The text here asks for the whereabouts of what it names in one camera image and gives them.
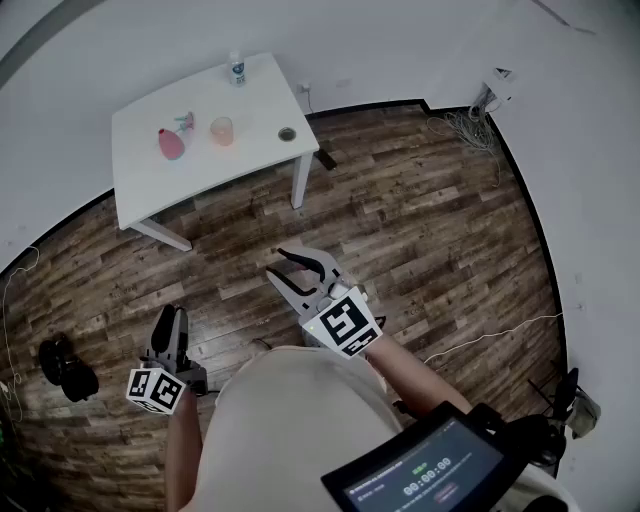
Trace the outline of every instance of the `person's left arm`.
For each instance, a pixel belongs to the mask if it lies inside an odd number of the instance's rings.
[[[165,510],[178,512],[193,498],[202,454],[196,396],[188,389],[169,418],[165,455]]]

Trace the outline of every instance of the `white shirt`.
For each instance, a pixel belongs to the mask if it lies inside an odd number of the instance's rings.
[[[218,397],[195,495],[183,511],[338,511],[320,478],[400,431],[384,382],[364,359],[273,350],[245,365]],[[527,468],[512,488],[517,496],[505,495],[500,510],[522,510],[541,494],[566,502],[555,487],[549,475]]]

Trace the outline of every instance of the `translucent cup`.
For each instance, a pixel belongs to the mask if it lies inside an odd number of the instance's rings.
[[[233,123],[228,117],[219,117],[211,123],[211,134],[221,146],[228,146],[233,142]]]

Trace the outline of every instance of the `person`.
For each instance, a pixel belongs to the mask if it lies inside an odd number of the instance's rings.
[[[351,360],[325,348],[260,354],[222,389],[204,445],[196,398],[185,392],[169,420],[167,512],[339,510],[320,478],[401,431],[385,381],[418,416],[445,400],[464,413],[471,410],[391,336],[364,352],[366,359]],[[578,510],[549,475],[533,467],[525,473],[501,510],[524,510],[543,494]]]

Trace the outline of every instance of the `white table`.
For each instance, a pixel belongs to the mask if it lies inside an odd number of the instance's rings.
[[[188,251],[191,243],[149,217],[200,192],[296,159],[291,203],[302,205],[309,168],[318,142],[273,55],[245,61],[247,83],[229,83],[227,66],[183,78],[126,106],[111,120],[111,150],[120,229],[134,228]],[[176,130],[174,118],[195,116],[185,134],[186,150],[167,160],[158,145],[158,130]],[[213,141],[209,126],[218,117],[233,121],[234,142]],[[297,136],[283,142],[278,132],[293,128]]]

